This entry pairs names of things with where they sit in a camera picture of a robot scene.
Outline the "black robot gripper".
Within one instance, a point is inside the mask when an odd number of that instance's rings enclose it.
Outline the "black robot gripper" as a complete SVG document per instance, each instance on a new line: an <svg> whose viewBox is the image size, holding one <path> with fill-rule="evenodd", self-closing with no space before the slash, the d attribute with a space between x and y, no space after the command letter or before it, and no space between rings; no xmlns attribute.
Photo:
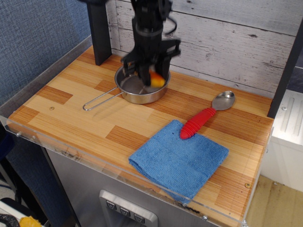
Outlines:
<svg viewBox="0 0 303 227"><path fill-rule="evenodd" d="M171 58L180 55L180 39L162 39L160 35L144 37L136 34L133 50L121 59L123 73L137 73L146 86L151 85L150 66L163 78L169 74Z"/></svg>

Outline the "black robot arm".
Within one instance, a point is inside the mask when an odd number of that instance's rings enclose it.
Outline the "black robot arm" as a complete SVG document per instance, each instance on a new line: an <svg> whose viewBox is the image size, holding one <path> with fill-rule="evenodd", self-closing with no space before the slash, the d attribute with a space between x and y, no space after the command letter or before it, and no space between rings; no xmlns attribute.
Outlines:
<svg viewBox="0 0 303 227"><path fill-rule="evenodd" d="M166 20L175 27L165 35L174 33L177 22L169 16L170 0L133 0L132 19L134 48L121 59L124 74L136 73L146 86L151 85L150 67L164 79L168 78L171 58L180 55L180 39L162 39Z"/></svg>

